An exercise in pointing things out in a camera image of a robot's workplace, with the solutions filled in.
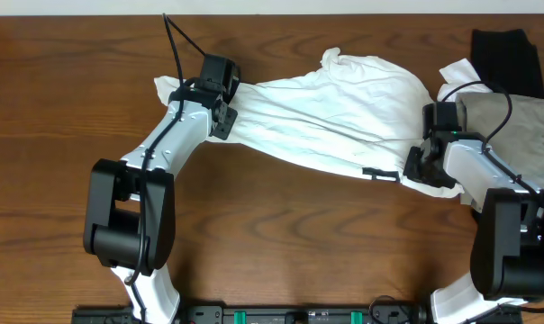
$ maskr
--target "wooden tabletop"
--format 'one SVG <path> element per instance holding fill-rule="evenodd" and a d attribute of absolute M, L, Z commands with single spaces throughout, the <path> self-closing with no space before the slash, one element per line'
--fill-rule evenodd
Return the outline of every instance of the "wooden tabletop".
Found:
<path fill-rule="evenodd" d="M 316 70 L 338 46 L 407 68 L 434 98 L 439 68 L 468 57 L 475 28 L 523 28 L 544 77 L 544 15 L 174 19 L 205 51 L 234 59 L 248 83 Z M 201 58 L 177 44 L 184 77 L 197 76 Z M 88 177 L 159 122 L 166 108 L 152 79 L 164 75 L 176 65 L 160 16 L 0 18 L 0 323 L 69 323 L 77 305 L 129 302 L 82 246 Z M 209 143 L 176 187 L 168 264 L 187 299 L 368 304 L 413 299 L 468 271 L 476 225 L 456 200 Z"/>

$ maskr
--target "black cloth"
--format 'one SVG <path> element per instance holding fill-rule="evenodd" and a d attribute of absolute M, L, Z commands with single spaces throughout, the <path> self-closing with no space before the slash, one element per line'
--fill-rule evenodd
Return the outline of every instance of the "black cloth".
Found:
<path fill-rule="evenodd" d="M 539 54 L 523 30 L 473 30 L 470 58 L 481 80 L 513 95 L 544 99 Z"/>

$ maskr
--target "white background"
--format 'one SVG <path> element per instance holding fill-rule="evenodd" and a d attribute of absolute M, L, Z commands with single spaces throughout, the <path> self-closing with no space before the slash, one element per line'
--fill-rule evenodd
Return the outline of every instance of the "white background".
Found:
<path fill-rule="evenodd" d="M 0 15 L 544 14 L 544 0 L 0 0 Z"/>

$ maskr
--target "green strip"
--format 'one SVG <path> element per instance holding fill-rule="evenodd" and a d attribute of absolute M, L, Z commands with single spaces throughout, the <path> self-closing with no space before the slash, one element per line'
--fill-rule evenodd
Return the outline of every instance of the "green strip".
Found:
<path fill-rule="evenodd" d="M 234 312 L 234 324 L 246 324 L 246 311 Z"/>
<path fill-rule="evenodd" d="M 352 320 L 350 324 L 362 324 L 362 312 L 361 311 L 352 311 L 350 314 Z"/>

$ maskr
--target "wood grain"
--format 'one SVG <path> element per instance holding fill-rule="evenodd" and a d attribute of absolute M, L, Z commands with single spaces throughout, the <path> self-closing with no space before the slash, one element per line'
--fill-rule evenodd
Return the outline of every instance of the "wood grain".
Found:
<path fill-rule="evenodd" d="M 544 15 L 186 16 L 207 52 L 245 82 L 315 70 L 324 50 L 376 55 L 436 95 L 471 30 L 523 28 L 539 49 Z M 178 40 L 185 77 L 201 59 Z M 128 302 L 82 248 L 88 175 L 160 120 L 153 77 L 176 67 L 151 17 L 0 17 L 0 323 L 67 323 L 76 305 Z M 324 174 L 239 145 L 202 144 L 176 181 L 168 261 L 184 298 L 239 304 L 410 299 L 468 269 L 467 208 L 395 184 Z M 542 324 L 544 316 L 526 316 Z"/>

